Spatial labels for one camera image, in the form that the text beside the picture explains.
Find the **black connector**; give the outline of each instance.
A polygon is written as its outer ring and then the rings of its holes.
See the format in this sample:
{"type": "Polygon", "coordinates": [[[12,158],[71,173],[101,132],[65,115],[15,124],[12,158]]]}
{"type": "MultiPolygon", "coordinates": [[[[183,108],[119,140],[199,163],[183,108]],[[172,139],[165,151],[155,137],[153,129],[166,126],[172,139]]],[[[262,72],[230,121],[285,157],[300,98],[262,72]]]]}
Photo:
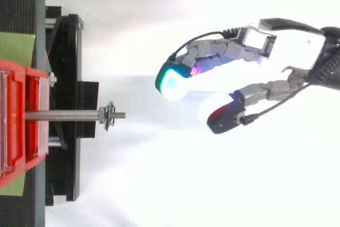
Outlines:
{"type": "Polygon", "coordinates": [[[240,118],[241,123],[246,126],[249,123],[254,122],[259,117],[258,114],[250,114],[240,118]]]}

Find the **black metal frame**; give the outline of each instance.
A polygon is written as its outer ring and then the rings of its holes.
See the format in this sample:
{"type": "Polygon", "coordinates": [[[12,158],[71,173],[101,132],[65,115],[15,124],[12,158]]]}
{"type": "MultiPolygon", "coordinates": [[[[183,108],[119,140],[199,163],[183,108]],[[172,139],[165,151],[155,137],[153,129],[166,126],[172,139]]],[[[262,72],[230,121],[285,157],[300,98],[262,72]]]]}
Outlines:
{"type": "MultiPolygon", "coordinates": [[[[98,83],[82,82],[81,80],[81,32],[77,15],[62,17],[63,35],[66,33],[68,45],[65,57],[67,63],[64,73],[60,73],[58,65],[50,53],[45,59],[45,0],[0,0],[0,31],[12,33],[35,34],[35,49],[32,67],[49,72],[50,66],[58,76],[58,83],[52,90],[52,100],[60,109],[96,109],[98,83]],[[69,98],[60,96],[63,86],[67,85],[69,98]]],[[[50,125],[51,133],[57,125],[50,125]]],[[[66,195],[68,201],[79,196],[80,144],[82,137],[94,137],[94,123],[63,123],[60,124],[66,147],[50,148],[50,153],[39,165],[25,174],[24,192],[22,197],[0,196],[0,225],[6,226],[45,226],[45,185],[52,191],[49,195],[66,195]]]]}
{"type": "MultiPolygon", "coordinates": [[[[35,34],[32,66],[45,71],[45,0],[0,0],[0,31],[35,34]]],[[[25,174],[22,197],[0,196],[1,226],[45,226],[45,161],[25,174]]]]}
{"type": "MultiPolygon", "coordinates": [[[[55,104],[57,110],[95,110],[99,83],[81,81],[81,19],[75,14],[61,16],[59,9],[48,6],[46,11],[47,18],[56,19],[53,29],[46,29],[48,59],[58,78],[50,105],[55,104]]],[[[53,205],[53,195],[66,195],[67,201],[78,198],[80,138],[94,138],[96,127],[95,122],[51,124],[50,136],[63,136],[66,146],[51,147],[46,157],[46,206],[53,205]]]]}

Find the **red plastic container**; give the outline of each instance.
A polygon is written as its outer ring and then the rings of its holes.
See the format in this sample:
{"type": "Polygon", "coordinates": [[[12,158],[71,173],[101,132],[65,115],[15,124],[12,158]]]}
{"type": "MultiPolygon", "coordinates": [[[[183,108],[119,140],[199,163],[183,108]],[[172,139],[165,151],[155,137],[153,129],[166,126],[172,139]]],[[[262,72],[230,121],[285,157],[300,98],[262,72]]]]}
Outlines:
{"type": "Polygon", "coordinates": [[[47,74],[0,60],[0,188],[48,153],[48,121],[26,121],[25,111],[49,109],[47,74]]]}
{"type": "Polygon", "coordinates": [[[26,170],[26,69],[0,60],[0,188],[26,170]]]}
{"type": "MultiPolygon", "coordinates": [[[[26,111],[49,110],[49,80],[46,73],[26,68],[26,111]]],[[[26,121],[26,170],[48,153],[48,121],[26,121]]]]}

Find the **nut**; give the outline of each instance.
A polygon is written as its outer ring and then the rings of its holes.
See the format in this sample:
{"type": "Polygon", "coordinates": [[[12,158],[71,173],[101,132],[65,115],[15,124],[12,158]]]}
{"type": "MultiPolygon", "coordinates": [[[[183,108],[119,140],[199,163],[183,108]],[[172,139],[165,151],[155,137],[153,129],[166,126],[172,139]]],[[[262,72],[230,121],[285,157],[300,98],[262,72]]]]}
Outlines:
{"type": "Polygon", "coordinates": [[[51,73],[48,75],[48,78],[49,78],[49,85],[50,85],[51,87],[54,87],[54,84],[55,84],[56,82],[58,82],[58,79],[54,76],[54,73],[51,72],[51,73]]]}

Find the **black cable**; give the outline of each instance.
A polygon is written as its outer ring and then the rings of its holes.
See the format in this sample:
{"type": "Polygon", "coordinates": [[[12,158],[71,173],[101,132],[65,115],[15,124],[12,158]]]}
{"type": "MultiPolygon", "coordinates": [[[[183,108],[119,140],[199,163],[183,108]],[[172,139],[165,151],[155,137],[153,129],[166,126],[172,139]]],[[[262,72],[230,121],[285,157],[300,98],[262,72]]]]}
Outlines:
{"type": "Polygon", "coordinates": [[[247,125],[249,123],[252,123],[253,121],[255,121],[258,117],[266,114],[266,113],[269,113],[270,111],[276,109],[277,107],[281,106],[283,103],[286,103],[288,100],[290,100],[291,98],[295,97],[296,94],[300,93],[301,91],[307,89],[308,87],[314,85],[314,83],[310,82],[310,83],[307,83],[306,85],[302,86],[301,88],[299,88],[298,90],[296,90],[295,92],[293,92],[292,94],[290,94],[288,97],[286,97],[285,99],[281,100],[279,103],[275,104],[274,106],[258,113],[258,114],[250,114],[250,115],[247,115],[247,116],[244,116],[242,118],[240,118],[240,121],[243,125],[247,125]]]}
{"type": "Polygon", "coordinates": [[[340,50],[336,51],[325,63],[316,71],[313,82],[323,84],[328,77],[340,66],[340,50]]]}
{"type": "Polygon", "coordinates": [[[213,32],[208,32],[208,33],[201,34],[201,35],[199,35],[197,37],[194,37],[194,38],[190,39],[189,41],[187,41],[183,45],[181,45],[172,55],[170,55],[168,60],[174,61],[176,59],[177,54],[184,47],[186,47],[187,45],[191,44],[192,42],[194,42],[194,41],[196,41],[198,39],[201,39],[203,37],[208,37],[208,36],[212,36],[212,35],[221,35],[224,39],[232,39],[232,38],[235,38],[238,33],[239,33],[239,29],[238,28],[232,28],[232,29],[227,29],[227,30],[223,30],[223,31],[213,31],[213,32]]]}

